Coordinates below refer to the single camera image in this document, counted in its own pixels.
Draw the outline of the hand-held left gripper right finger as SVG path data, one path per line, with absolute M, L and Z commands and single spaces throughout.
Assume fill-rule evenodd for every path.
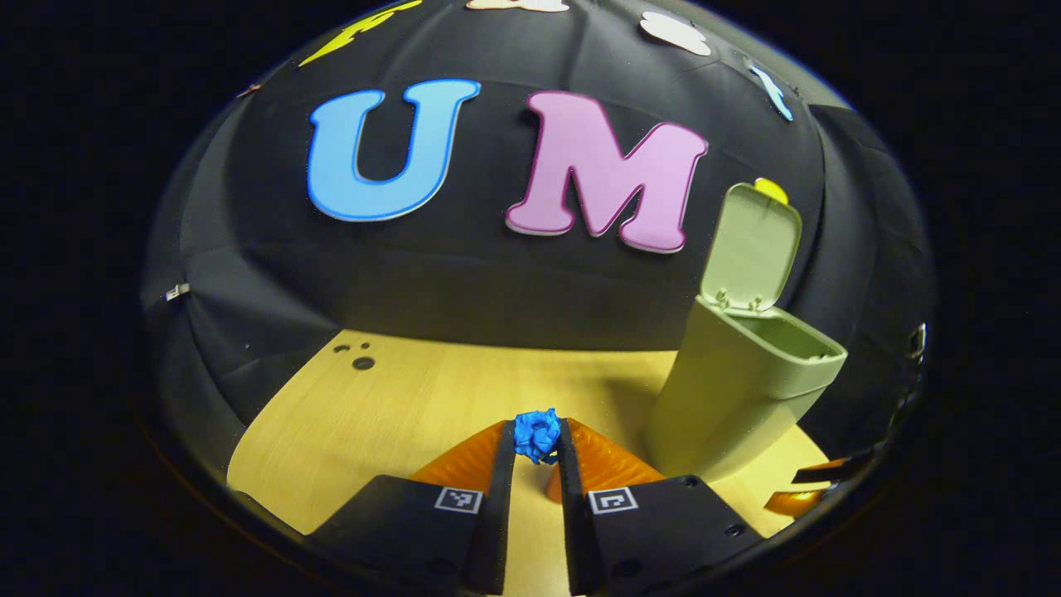
M 705 480 L 681 475 L 589 490 L 589 427 L 560 422 L 560 496 L 573 596 L 697 596 L 763 543 Z

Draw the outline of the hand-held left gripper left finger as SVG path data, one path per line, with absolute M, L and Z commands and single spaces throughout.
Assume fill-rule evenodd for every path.
M 376 476 L 307 542 L 367 596 L 504 592 L 514 428 L 500 420 L 451 447 L 420 479 Z

